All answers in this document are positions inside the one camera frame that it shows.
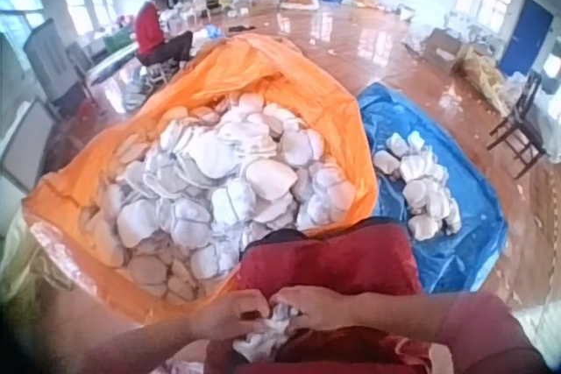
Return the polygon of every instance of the red shirt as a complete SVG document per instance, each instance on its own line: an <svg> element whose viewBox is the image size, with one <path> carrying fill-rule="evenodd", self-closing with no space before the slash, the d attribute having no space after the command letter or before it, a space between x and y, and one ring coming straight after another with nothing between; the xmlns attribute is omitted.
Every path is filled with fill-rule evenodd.
<svg viewBox="0 0 561 374"><path fill-rule="evenodd" d="M134 22L134 32L137 34L138 54L149 54L154 47L164 43L164 32L153 4L147 2L142 6Z"/></svg>

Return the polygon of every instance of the person in red shirt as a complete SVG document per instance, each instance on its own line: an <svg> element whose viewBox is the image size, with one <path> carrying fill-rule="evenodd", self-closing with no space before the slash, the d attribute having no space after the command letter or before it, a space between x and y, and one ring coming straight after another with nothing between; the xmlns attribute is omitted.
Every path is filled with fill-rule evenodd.
<svg viewBox="0 0 561 374"><path fill-rule="evenodd" d="M147 373L210 340L207 374L426 374L429 343L448 346L457 374L551 373L497 297L423 294L399 222L370 218L321 240L280 229L247 247L235 284L191 314L97 345L80 372ZM294 335L272 361L249 363L231 340L261 331L277 303L298 310ZM171 372L186 371L175 364Z"/></svg>
<svg viewBox="0 0 561 374"><path fill-rule="evenodd" d="M159 12L173 9L173 0L151 0L146 2L134 22L138 42L138 60L144 66L163 63L170 59L179 62L190 59L193 33L186 31L169 41L164 38L160 28Z"/></svg>

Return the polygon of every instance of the red fabric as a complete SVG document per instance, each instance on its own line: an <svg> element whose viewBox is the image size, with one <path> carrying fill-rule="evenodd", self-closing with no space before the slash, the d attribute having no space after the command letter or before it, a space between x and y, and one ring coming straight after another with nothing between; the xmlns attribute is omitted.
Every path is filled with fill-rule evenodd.
<svg viewBox="0 0 561 374"><path fill-rule="evenodd" d="M151 3L146 3L134 21L134 32L137 35L138 54L149 54L154 47L164 42L164 32L160 28L158 11Z"/></svg>
<svg viewBox="0 0 561 374"><path fill-rule="evenodd" d="M284 286L298 285L323 286L349 295L420 293L406 235L401 226L384 224L361 227L325 242L261 245L244 257L238 273L239 289L259 289L267 299ZM209 346L205 372L223 372L228 366L224 348L214 343ZM354 367L356 372L406 374L426 372L430 367L427 344L366 328L304 333L280 349L276 360L287 364L244 364L235 372L327 374L349 372L342 369L345 363L347 368L349 363L361 363Z"/></svg>

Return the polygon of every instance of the stool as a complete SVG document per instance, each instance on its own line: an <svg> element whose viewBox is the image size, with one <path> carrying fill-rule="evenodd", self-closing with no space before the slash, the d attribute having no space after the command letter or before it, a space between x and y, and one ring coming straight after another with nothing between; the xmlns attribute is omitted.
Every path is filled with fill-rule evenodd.
<svg viewBox="0 0 561 374"><path fill-rule="evenodd" d="M158 86L159 84L166 85L172 76L179 70L179 64L176 60L170 59L163 63L155 63L153 65L145 67L147 84L152 88Z"/></svg>

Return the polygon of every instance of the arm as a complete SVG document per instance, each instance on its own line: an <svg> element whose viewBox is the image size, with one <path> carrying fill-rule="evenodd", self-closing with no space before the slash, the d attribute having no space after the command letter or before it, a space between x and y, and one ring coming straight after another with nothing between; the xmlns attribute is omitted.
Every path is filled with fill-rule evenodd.
<svg viewBox="0 0 561 374"><path fill-rule="evenodd" d="M261 329L261 321L244 320L244 315L266 318L269 311L259 291L230 293L190 316L137 328L98 345L87 352L79 372L151 372L191 342L231 339Z"/></svg>
<svg viewBox="0 0 561 374"><path fill-rule="evenodd" d="M148 38L154 43L162 43L164 42L164 32L160 28L160 18L158 16L158 12L156 8L150 9L149 21L147 26L147 35Z"/></svg>
<svg viewBox="0 0 561 374"><path fill-rule="evenodd" d="M298 308L292 328L376 328L422 342L442 343L456 372L547 372L518 321L496 297L485 294L343 296L297 286L273 297Z"/></svg>

